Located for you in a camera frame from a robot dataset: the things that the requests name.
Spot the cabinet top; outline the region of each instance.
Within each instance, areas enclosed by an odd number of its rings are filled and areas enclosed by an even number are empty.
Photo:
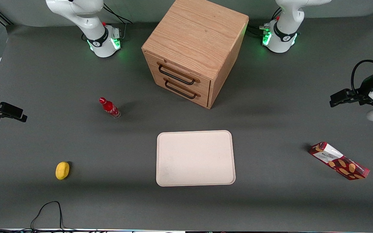
[[[142,50],[214,79],[247,22],[247,15],[207,0],[176,0]]]

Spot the black metal handle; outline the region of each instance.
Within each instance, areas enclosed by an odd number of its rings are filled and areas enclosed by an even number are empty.
[[[184,94],[184,93],[180,92],[179,90],[177,90],[177,89],[175,89],[175,88],[173,88],[173,87],[168,86],[168,82],[169,82],[168,80],[165,80],[165,86],[166,86],[167,88],[173,90],[174,92],[176,92],[176,93],[178,93],[178,94],[181,94],[181,95],[185,96],[185,97],[188,98],[188,99],[194,99],[194,98],[197,96],[196,94],[194,94],[194,96],[189,96],[189,95],[187,95],[187,94]]]
[[[171,75],[171,74],[168,73],[168,72],[163,71],[163,70],[162,70],[162,65],[159,65],[159,68],[158,68],[158,69],[159,69],[159,72],[161,72],[162,74],[167,75],[167,76],[169,76],[169,77],[171,77],[171,78],[173,78],[173,79],[175,79],[175,80],[178,80],[178,81],[180,81],[181,83],[184,83],[184,84],[187,84],[187,85],[192,85],[192,84],[194,84],[194,82],[195,82],[195,79],[192,79],[191,82],[187,82],[187,81],[184,81],[184,80],[182,80],[182,79],[180,79],[180,78],[178,78],[178,77],[176,77],[176,76]]]

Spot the yellow sponge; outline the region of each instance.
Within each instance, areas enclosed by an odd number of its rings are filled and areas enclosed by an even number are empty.
[[[56,168],[56,177],[59,180],[62,180],[68,176],[68,172],[70,171],[70,165],[68,162],[60,162]]]

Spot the wooden drawer cabinet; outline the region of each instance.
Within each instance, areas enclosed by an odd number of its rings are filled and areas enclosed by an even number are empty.
[[[142,46],[155,83],[210,109],[247,23],[247,15],[206,0],[176,0]]]

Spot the red bottle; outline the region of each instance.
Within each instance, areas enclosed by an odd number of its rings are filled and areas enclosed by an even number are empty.
[[[105,98],[101,97],[99,102],[103,105],[103,109],[108,112],[113,118],[120,117],[119,109],[114,106],[114,104],[110,101],[107,101]]]

